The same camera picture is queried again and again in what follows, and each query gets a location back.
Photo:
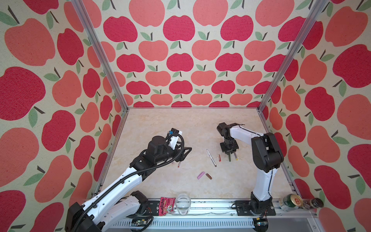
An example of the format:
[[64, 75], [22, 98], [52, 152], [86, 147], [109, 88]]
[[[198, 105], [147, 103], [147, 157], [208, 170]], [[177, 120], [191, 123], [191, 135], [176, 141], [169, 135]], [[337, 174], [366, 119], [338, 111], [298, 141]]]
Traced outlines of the white silver pen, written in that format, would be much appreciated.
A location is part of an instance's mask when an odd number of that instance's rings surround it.
[[215, 163], [215, 161], [214, 161], [212, 155], [210, 154], [210, 151], [209, 151], [208, 149], [206, 149], [206, 151], [207, 151], [207, 154], [208, 154], [208, 156], [210, 157], [210, 159], [211, 159], [211, 161], [212, 161], [214, 167], [217, 167], [217, 165], [216, 165], [216, 163]]

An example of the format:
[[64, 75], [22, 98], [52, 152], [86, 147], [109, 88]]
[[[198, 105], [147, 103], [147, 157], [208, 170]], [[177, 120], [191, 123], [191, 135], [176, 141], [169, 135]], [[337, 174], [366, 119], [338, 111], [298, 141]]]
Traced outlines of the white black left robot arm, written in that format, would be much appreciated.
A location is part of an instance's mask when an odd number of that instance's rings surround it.
[[127, 193], [141, 184], [155, 170], [172, 162], [182, 162], [192, 151], [182, 135], [155, 136], [125, 170], [106, 189], [83, 204], [69, 207], [65, 223], [67, 232], [106, 232], [124, 218], [153, 220], [145, 216], [148, 199], [140, 191]]

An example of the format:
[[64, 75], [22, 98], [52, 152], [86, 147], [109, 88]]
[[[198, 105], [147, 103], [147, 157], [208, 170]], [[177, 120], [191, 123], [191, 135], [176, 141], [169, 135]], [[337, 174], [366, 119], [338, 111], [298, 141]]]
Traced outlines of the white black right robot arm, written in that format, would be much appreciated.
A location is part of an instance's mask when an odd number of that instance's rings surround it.
[[264, 214], [272, 203], [271, 188], [284, 156], [273, 133], [258, 133], [248, 130], [242, 124], [220, 123], [217, 131], [224, 138], [220, 144], [222, 152], [231, 156], [239, 149], [237, 140], [249, 144], [252, 157], [258, 169], [254, 190], [251, 192], [249, 211], [256, 216]]

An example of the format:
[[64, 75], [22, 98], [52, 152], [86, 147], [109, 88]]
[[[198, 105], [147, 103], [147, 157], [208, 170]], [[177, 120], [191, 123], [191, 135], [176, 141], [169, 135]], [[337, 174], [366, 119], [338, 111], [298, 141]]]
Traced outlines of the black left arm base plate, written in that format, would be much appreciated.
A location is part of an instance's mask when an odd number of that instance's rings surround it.
[[133, 215], [136, 216], [159, 216], [159, 200], [149, 200], [140, 205], [137, 212]]

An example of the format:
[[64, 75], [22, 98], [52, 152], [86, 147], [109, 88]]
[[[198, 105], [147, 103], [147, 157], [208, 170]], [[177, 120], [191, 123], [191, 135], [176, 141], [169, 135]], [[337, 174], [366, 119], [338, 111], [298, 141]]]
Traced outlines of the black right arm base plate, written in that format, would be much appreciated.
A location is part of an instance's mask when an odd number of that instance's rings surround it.
[[236, 201], [232, 205], [238, 216], [276, 216], [276, 211], [270, 200], [267, 201]]

